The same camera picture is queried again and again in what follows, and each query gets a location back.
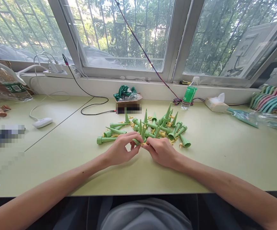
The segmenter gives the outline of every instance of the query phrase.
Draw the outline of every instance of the forearm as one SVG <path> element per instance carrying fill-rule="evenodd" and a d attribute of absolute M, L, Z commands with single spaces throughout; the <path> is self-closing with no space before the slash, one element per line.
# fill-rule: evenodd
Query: forearm
<path fill-rule="evenodd" d="M 26 229 L 91 175 L 106 167 L 100 155 L 16 197 L 0 207 L 0 229 Z"/>
<path fill-rule="evenodd" d="M 277 199 L 231 174 L 182 157 L 177 170 L 189 175 L 265 229 L 277 225 Z"/>

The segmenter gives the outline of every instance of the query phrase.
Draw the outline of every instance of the tree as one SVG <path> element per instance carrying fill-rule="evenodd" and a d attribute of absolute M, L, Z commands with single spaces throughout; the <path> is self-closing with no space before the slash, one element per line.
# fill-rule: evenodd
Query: tree
<path fill-rule="evenodd" d="M 68 1 L 85 46 L 109 53 L 123 67 L 151 70 L 115 0 Z M 161 71 L 175 0 L 119 2 L 146 53 L 159 59 L 152 62 Z M 0 13 L 0 44 L 34 54 L 46 50 L 56 56 L 67 49 L 46 0 L 0 0 L 0 11 L 11 12 Z M 206 0 L 184 70 L 219 76 L 245 31 L 274 21 L 277 0 Z"/>

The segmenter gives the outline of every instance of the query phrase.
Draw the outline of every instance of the light green desk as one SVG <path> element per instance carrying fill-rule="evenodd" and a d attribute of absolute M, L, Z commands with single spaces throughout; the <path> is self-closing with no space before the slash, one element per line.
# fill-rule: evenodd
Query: light green desk
<path fill-rule="evenodd" d="M 32 124 L 35 122 L 29 117 L 29 113 L 45 95 L 35 95 L 34 99 L 29 102 L 1 101 L 0 106 L 6 104 L 11 107 L 7 116 L 0 118 L 0 129 L 2 125 L 24 125 L 26 130 L 21 139 L 12 140 L 12 143 L 0 148 L 0 173 L 6 172 L 10 165 L 24 156 L 27 149 L 42 139 L 52 131 L 61 122 L 67 119 L 71 114 L 77 111 L 91 97 L 71 97 L 68 101 L 56 101 L 46 98 L 38 108 L 33 111 L 33 116 L 41 119 L 45 117 L 53 118 L 53 123 L 41 129 L 35 128 Z M 67 99 L 68 96 L 53 96 L 57 100 Z"/>
<path fill-rule="evenodd" d="M 143 119 L 147 108 L 151 116 L 156 111 L 163 115 L 169 102 L 142 100 Z M 86 113 L 112 110 L 115 102 L 110 99 L 105 105 L 94 106 Z M 179 140 L 174 147 L 182 154 L 211 167 L 238 176 L 266 190 L 277 190 L 277 130 L 254 128 L 233 118 L 230 114 L 210 111 L 203 103 L 195 103 L 188 111 L 173 107 L 174 114 L 188 126 L 185 137 L 191 147 L 179 149 Z M 111 122 L 124 120 L 124 115 L 115 113 L 99 116 L 83 116 L 80 111 L 52 130 L 35 145 L 7 173 L 0 175 L 0 197 L 13 197 L 34 186 L 90 161 L 106 151 L 112 143 L 96 144 L 97 136 Z M 122 129 L 131 131 L 127 126 Z M 130 162 L 113 166 L 91 177 L 72 193 L 79 195 L 134 195 L 176 194 L 209 192 L 195 180 L 161 167 L 152 161 L 149 153 L 140 149 Z"/>

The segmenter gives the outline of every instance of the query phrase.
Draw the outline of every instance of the white mouse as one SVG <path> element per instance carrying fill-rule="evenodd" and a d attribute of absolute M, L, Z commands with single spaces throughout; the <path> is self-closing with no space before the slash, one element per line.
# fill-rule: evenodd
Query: white mouse
<path fill-rule="evenodd" d="M 48 124 L 51 124 L 52 122 L 53 122 L 52 118 L 43 118 L 41 120 L 34 122 L 33 126 L 35 126 L 36 128 L 42 128 Z"/>

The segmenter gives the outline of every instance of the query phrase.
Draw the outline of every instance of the finger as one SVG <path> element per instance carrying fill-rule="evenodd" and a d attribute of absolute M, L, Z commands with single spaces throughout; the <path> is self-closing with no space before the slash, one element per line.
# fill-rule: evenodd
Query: finger
<path fill-rule="evenodd" d="M 133 139 L 138 140 L 140 143 L 143 143 L 142 136 L 139 135 L 137 132 L 134 132 L 134 134 L 130 136 L 123 137 L 122 142 L 126 145 L 133 141 Z"/>
<path fill-rule="evenodd" d="M 135 142 L 134 142 L 134 141 L 132 141 L 132 142 L 131 142 L 131 150 L 133 150 L 133 149 L 134 149 L 134 147 L 135 147 Z"/>
<path fill-rule="evenodd" d="M 146 149 L 150 153 L 152 159 L 155 160 L 157 158 L 158 154 L 156 153 L 155 149 L 151 145 L 143 145 L 142 147 L 143 149 Z"/>
<path fill-rule="evenodd" d="M 137 145 L 134 149 L 132 149 L 130 152 L 128 152 L 129 160 L 132 159 L 139 151 L 141 145 Z"/>
<path fill-rule="evenodd" d="M 147 138 L 147 141 L 146 141 L 146 144 L 147 144 L 147 145 L 151 145 L 151 146 L 155 149 L 155 146 L 157 145 L 157 143 L 158 143 L 159 140 L 160 140 L 160 139 L 148 137 L 148 138 Z"/>
<path fill-rule="evenodd" d="M 131 136 L 133 134 L 136 134 L 137 132 L 135 131 L 132 131 L 132 132 L 129 132 L 129 133 L 126 133 L 126 134 L 122 134 L 123 136 Z"/>

